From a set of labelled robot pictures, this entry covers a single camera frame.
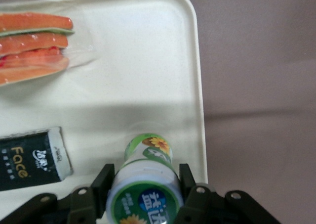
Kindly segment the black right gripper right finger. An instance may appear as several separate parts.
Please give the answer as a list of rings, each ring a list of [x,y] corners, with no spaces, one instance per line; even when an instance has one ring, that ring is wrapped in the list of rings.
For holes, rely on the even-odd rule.
[[[248,193],[232,190],[223,197],[206,183],[196,183],[188,164],[179,165],[184,205],[175,224],[278,224],[280,223]]]

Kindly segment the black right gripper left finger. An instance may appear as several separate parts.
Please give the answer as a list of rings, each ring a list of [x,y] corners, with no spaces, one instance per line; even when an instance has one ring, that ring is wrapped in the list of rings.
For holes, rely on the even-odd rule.
[[[14,222],[95,224],[105,213],[114,176],[114,164],[106,164],[90,186],[78,187],[62,199],[53,193],[38,194],[14,211]]]

